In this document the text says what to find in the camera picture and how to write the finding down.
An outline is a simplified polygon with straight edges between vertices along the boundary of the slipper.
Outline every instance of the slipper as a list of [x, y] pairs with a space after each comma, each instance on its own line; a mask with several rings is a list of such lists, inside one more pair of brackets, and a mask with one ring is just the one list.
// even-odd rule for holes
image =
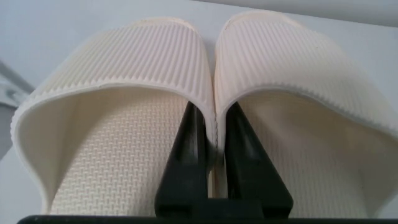
[[290, 217], [376, 217], [396, 196], [397, 113], [329, 38], [278, 12], [234, 16], [214, 82], [218, 147], [238, 101], [293, 197]]
[[12, 139], [44, 214], [154, 215], [191, 101], [216, 144], [203, 42], [187, 22], [148, 19], [95, 35], [16, 111]]

